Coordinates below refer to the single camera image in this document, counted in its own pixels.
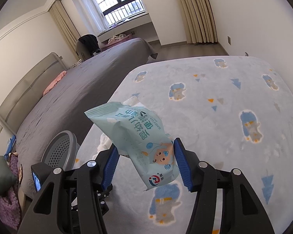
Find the metal screw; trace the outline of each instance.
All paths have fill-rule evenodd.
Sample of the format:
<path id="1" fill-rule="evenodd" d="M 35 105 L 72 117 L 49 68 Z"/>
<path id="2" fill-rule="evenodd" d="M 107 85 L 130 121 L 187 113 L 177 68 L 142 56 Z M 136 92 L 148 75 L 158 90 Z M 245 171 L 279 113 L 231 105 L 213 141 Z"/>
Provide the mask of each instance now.
<path id="1" fill-rule="evenodd" d="M 241 174 L 241 171 L 239 169 L 233 169 L 233 173 L 235 175 L 240 175 Z"/>
<path id="2" fill-rule="evenodd" d="M 61 173 L 61 171 L 62 171 L 61 168 L 55 168 L 55 169 L 53 170 L 53 173 L 54 173 L 54 174 L 59 174 L 59 173 Z"/>
<path id="3" fill-rule="evenodd" d="M 88 167 L 94 167 L 94 166 L 96 166 L 96 162 L 95 161 L 89 161 L 87 163 L 87 165 L 88 165 Z"/>
<path id="4" fill-rule="evenodd" d="M 206 167 L 207 167 L 207 163 L 201 161 L 201 162 L 199 162 L 199 167 L 201 167 L 201 168 L 206 168 Z"/>

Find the light green plastic package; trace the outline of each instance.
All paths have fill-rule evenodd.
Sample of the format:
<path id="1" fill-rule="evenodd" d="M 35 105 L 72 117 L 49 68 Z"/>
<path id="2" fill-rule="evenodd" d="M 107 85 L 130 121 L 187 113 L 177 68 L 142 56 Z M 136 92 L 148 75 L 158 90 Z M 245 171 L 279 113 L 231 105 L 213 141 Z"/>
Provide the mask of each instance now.
<path id="1" fill-rule="evenodd" d="M 166 185 L 177 178 L 172 138 L 165 134 L 161 119 L 133 96 L 123 104 L 109 102 L 85 112 L 116 146 L 129 156 L 147 190 Z"/>

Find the red and blue logo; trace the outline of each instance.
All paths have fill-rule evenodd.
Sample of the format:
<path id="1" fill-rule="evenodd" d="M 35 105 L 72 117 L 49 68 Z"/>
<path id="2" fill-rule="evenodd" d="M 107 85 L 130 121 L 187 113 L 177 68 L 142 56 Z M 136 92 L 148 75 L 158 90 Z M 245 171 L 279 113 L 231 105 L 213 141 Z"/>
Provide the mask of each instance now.
<path id="1" fill-rule="evenodd" d="M 160 178 L 156 175 L 152 175 L 151 177 L 149 177 L 149 182 L 152 186 L 155 187 L 160 182 Z"/>

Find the headboard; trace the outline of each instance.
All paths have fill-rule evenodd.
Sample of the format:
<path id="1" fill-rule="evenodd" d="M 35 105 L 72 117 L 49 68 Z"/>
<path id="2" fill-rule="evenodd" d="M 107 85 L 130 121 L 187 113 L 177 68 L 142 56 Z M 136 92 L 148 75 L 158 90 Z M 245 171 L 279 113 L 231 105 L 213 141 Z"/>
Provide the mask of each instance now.
<path id="1" fill-rule="evenodd" d="M 35 65 L 13 88 L 0 106 L 0 121 L 16 135 L 22 122 L 41 99 L 47 86 L 67 70 L 62 57 L 51 53 Z"/>

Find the small screen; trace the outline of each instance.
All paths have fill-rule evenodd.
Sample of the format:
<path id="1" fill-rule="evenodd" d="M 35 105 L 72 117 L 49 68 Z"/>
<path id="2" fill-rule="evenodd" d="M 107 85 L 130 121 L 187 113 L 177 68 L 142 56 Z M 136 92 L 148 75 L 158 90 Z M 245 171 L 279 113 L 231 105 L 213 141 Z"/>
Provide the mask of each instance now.
<path id="1" fill-rule="evenodd" d="M 38 177 L 36 176 L 35 173 L 32 173 L 32 177 L 34 179 L 36 190 L 39 191 L 40 188 L 41 188 L 40 181 L 39 181 L 39 179 L 38 179 Z"/>

